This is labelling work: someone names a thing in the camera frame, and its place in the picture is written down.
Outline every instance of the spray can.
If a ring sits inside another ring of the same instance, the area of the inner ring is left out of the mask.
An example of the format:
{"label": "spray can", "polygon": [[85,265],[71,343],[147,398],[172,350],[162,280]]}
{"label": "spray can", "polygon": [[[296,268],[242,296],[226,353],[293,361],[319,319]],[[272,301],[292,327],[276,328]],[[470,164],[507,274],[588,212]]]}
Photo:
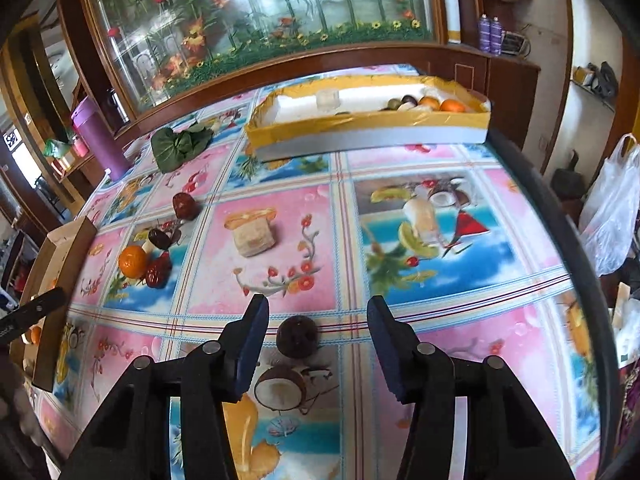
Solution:
{"label": "spray can", "polygon": [[490,27],[490,48],[491,53],[500,56],[502,53],[502,25],[498,18],[494,18]]}
{"label": "spray can", "polygon": [[483,14],[478,20],[479,47],[482,52],[491,52],[491,21]]}

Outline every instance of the cardboard box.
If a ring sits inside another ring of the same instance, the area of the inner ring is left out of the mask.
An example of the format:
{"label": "cardboard box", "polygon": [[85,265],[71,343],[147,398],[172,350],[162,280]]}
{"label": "cardboard box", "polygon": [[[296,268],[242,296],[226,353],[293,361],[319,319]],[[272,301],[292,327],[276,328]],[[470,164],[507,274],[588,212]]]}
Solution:
{"label": "cardboard box", "polygon": [[[440,103],[454,99],[465,111],[384,109],[389,99],[405,95],[416,101],[430,96]],[[488,99],[455,81],[434,76],[336,76],[272,92],[244,130],[258,160],[265,162],[383,146],[480,143],[486,139],[490,117]]]}
{"label": "cardboard box", "polygon": [[31,267],[22,293],[21,305],[54,286],[62,287],[66,294],[66,305],[40,320],[42,336],[39,345],[25,345],[21,339],[11,343],[10,354],[13,361],[22,368],[23,359],[34,360],[31,383],[48,392],[53,390],[66,308],[96,232],[86,216],[50,232]]}

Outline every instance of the purple thermos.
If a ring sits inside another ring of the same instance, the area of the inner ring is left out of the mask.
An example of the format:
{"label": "purple thermos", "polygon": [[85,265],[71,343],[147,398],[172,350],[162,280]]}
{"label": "purple thermos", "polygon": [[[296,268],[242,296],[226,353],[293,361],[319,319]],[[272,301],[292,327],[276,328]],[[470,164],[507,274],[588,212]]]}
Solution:
{"label": "purple thermos", "polygon": [[105,170],[111,170],[111,181],[120,180],[131,164],[116,144],[95,102],[85,97],[71,114],[71,120],[100,165]]}
{"label": "purple thermos", "polygon": [[479,47],[482,52],[491,52],[491,21],[483,14],[478,20]]}
{"label": "purple thermos", "polygon": [[494,18],[491,22],[490,37],[491,53],[500,56],[502,53],[502,25],[498,18]]}

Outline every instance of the toy orange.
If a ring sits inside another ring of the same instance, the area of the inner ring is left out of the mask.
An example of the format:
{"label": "toy orange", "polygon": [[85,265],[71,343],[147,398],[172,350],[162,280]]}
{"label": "toy orange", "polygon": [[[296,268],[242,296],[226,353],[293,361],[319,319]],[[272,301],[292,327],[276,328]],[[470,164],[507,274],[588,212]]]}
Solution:
{"label": "toy orange", "polygon": [[126,247],[118,256],[118,266],[126,278],[139,280],[146,272],[146,253],[139,245]]}
{"label": "toy orange", "polygon": [[430,106],[434,112],[440,110],[440,102],[435,97],[425,96],[418,101],[420,106]]}
{"label": "toy orange", "polygon": [[455,99],[446,99],[440,105],[442,112],[466,112],[465,105]]}
{"label": "toy orange", "polygon": [[31,327],[31,342],[34,345],[40,344],[40,337],[42,336],[42,329],[38,325]]}

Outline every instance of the wooden cabinet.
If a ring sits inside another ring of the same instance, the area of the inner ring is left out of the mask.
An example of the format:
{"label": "wooden cabinet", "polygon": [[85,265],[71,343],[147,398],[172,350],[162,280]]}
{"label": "wooden cabinet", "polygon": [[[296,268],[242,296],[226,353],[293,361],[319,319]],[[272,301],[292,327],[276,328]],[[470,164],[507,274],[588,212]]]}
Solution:
{"label": "wooden cabinet", "polygon": [[330,70],[392,63],[410,64],[424,74],[455,80],[487,95],[494,106],[494,126],[518,147],[523,147],[539,67],[510,57],[489,56],[464,46],[419,42],[329,47],[259,63],[221,76],[153,108],[119,132],[116,140],[124,147],[193,110],[265,85]]}

